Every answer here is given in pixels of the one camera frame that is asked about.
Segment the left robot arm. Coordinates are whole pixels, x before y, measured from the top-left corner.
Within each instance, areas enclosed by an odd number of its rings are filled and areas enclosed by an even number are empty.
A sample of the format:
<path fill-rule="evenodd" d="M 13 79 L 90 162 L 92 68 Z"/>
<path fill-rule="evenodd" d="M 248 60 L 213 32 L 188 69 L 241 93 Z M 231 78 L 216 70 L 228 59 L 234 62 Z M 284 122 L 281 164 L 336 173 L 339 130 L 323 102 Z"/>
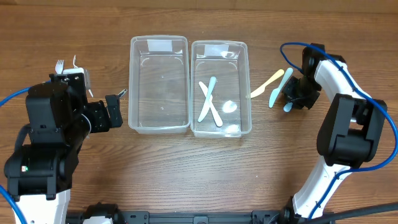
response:
<path fill-rule="evenodd" d="M 7 187 L 1 193 L 16 223 L 65 223 L 83 141 L 123 124 L 120 98 L 126 90 L 88 102 L 83 72 L 49 77 L 25 89 L 29 123 L 4 165 Z"/>

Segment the light blue plastic knife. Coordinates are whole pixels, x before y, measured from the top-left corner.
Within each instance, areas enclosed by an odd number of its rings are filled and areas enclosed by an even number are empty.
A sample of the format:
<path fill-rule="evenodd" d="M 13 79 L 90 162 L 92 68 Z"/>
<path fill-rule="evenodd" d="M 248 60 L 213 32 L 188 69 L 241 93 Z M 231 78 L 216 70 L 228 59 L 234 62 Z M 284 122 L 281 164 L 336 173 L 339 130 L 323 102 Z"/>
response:
<path fill-rule="evenodd" d="M 269 99 L 269 108 L 272 108 L 278 95 L 280 94 L 282 88 L 284 87 L 284 85 L 287 83 L 287 81 L 289 80 L 290 76 L 293 73 L 293 69 L 292 68 L 288 68 L 285 73 L 284 76 L 282 78 L 282 81 L 280 82 L 279 86 L 277 88 L 275 88 L 271 95 L 270 95 L 270 99 Z"/>

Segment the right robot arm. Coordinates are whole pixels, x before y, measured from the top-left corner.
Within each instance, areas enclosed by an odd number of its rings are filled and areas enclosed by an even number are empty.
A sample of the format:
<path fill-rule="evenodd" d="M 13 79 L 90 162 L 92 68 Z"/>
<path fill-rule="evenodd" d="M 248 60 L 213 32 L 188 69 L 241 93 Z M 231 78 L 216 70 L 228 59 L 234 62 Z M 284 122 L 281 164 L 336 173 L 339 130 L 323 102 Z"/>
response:
<path fill-rule="evenodd" d="M 387 105 L 364 92 L 349 74 L 345 59 L 328 54 L 322 44 L 303 44 L 302 78 L 283 86 L 285 102 L 293 109 L 310 109 L 324 91 L 329 110 L 317 136 L 319 158 L 303 187 L 290 198 L 279 223 L 302 223 L 323 215 L 339 185 L 376 155 Z"/>

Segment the white plastic knife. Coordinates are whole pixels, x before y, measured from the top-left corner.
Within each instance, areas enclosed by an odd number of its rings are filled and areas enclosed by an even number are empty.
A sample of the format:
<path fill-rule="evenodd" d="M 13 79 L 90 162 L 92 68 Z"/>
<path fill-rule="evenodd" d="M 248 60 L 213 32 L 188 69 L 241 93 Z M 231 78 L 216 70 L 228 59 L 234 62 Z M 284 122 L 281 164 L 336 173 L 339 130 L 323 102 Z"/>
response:
<path fill-rule="evenodd" d="M 201 88 L 203 94 L 205 95 L 205 93 L 206 93 L 206 91 L 207 91 L 207 89 L 208 89 L 208 86 L 206 86 L 203 82 L 199 82 L 199 86 L 200 86 L 200 88 Z M 217 112 L 217 110 L 216 110 L 216 108 L 215 108 L 215 106 L 214 106 L 212 100 L 213 100 L 213 95 L 211 94 L 211 98 L 210 98 L 210 109 L 209 109 L 209 110 L 211 111 L 211 113 L 212 113 L 212 115 L 213 115 L 213 119 L 214 119 L 214 122 L 215 122 L 216 126 L 217 126 L 217 127 L 222 127 L 223 121 L 222 121 L 222 119 L 221 119 L 219 113 Z"/>
<path fill-rule="evenodd" d="M 205 95 L 206 95 L 205 102 L 203 104 L 203 108 L 202 108 L 201 113 L 200 113 L 199 118 L 198 118 L 198 122 L 199 123 L 201 123 L 204 120 L 205 116 L 207 115 L 207 113 L 208 113 L 208 111 L 210 109 L 210 98 L 211 98 L 211 94 L 212 94 L 212 91 L 213 91 L 213 89 L 215 87 L 216 82 L 217 82 L 216 77 L 211 77 L 210 78 L 208 89 L 207 89 L 207 91 L 205 93 Z"/>

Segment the beige plastic knife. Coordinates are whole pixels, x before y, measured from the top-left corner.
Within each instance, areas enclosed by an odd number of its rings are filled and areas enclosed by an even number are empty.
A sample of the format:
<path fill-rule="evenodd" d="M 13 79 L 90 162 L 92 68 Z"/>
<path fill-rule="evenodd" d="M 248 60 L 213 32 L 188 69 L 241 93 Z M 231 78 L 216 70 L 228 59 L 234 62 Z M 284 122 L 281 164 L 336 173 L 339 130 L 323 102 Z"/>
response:
<path fill-rule="evenodd" d="M 284 75 L 284 73 L 285 73 L 285 71 L 283 69 L 279 69 L 278 71 L 276 71 L 265 83 L 263 83 L 260 87 L 258 87 L 254 91 L 252 91 L 250 97 L 255 98 L 255 97 L 263 94 L 266 89 L 266 86 L 268 86 L 272 82 L 276 81 L 278 78 L 280 78 L 282 75 Z"/>

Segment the pale blue plastic knife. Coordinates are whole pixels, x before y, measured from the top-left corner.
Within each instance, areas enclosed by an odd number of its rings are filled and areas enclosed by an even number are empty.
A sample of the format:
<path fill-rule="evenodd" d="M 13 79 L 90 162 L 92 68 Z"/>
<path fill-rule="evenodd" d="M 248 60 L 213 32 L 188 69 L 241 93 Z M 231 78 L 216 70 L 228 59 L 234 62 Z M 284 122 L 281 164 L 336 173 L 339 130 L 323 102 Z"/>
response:
<path fill-rule="evenodd" d="M 284 106 L 284 111 L 288 113 L 292 109 L 293 103 L 289 102 Z"/>

